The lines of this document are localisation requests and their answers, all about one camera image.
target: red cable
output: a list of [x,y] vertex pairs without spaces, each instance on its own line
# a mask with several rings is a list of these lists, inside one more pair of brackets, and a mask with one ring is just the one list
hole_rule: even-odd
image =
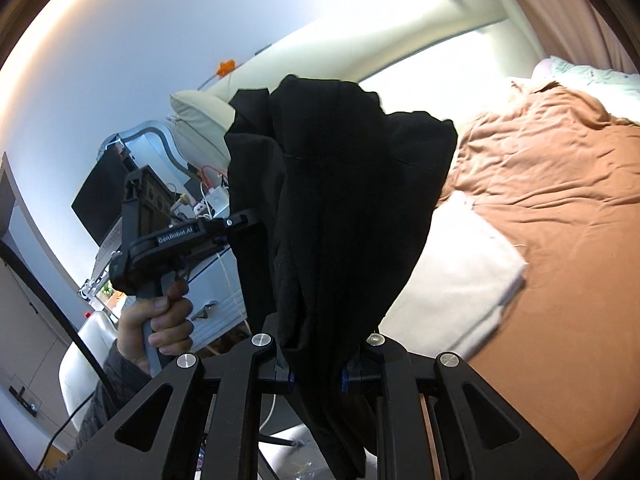
[[198,172],[198,176],[201,178],[202,183],[207,186],[207,189],[211,189],[213,186],[211,185],[211,183],[209,182],[209,179],[207,178],[207,175],[204,173],[204,171],[200,170]]
[[219,174],[219,176],[223,176],[226,178],[226,174],[223,173],[220,170],[217,170],[216,168],[214,168],[213,166],[209,165],[209,164],[205,164],[202,168],[200,168],[200,171],[204,170],[205,168],[209,168],[210,170],[215,171],[217,174]]

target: white chair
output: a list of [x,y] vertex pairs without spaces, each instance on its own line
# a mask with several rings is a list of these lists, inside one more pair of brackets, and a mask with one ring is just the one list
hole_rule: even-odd
[[[102,365],[117,338],[118,331],[105,312],[96,311],[82,325],[78,335]],[[98,375],[75,344],[69,347],[62,358],[58,379],[69,415],[95,390],[98,383]],[[80,429],[88,409],[89,403],[74,415],[72,422],[76,430]]]

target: monitor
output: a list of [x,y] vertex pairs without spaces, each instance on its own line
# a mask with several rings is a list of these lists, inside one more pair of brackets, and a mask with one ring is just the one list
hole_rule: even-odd
[[124,181],[128,173],[120,153],[111,146],[92,169],[71,205],[99,246],[122,214]]

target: pillow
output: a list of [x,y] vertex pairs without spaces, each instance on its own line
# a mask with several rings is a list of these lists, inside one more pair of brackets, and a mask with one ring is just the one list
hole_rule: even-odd
[[549,79],[551,78],[551,58],[545,57],[542,61],[540,61],[536,67],[533,69],[533,73],[531,74],[531,79],[533,81],[539,81],[541,79]]
[[409,352],[453,351],[468,359],[522,285],[523,257],[472,204],[454,191],[434,211],[411,277],[380,322],[380,333]]
[[640,75],[574,65],[551,56],[551,77],[595,97],[610,114],[640,124]]
[[236,111],[219,97],[198,90],[172,94],[171,106],[178,114],[174,141],[180,154],[198,168],[208,164],[226,174],[231,156],[225,134]]

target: black cloth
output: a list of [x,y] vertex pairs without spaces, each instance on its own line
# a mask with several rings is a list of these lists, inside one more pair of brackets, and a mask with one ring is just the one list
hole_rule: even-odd
[[[120,355],[115,343],[111,347],[103,368],[107,374],[107,378],[113,385],[113,389],[116,391],[116,404],[111,402],[107,390],[102,383],[98,381],[98,385],[95,387],[94,397],[91,400],[89,409],[85,413],[80,430],[78,431],[76,444],[71,452],[68,453],[67,459],[71,459],[76,451],[84,446],[113,415],[133,399],[151,380],[151,377],[140,370],[140,368]],[[40,478],[44,480],[54,480],[62,467],[64,467],[64,463],[60,463],[58,467],[53,469],[41,470],[38,474]]]
[[277,310],[290,402],[334,476],[364,476],[374,418],[340,393],[340,371],[411,275],[456,131],[426,112],[386,115],[377,94],[335,80],[290,75],[230,104],[230,209],[263,222],[229,239],[250,327]]

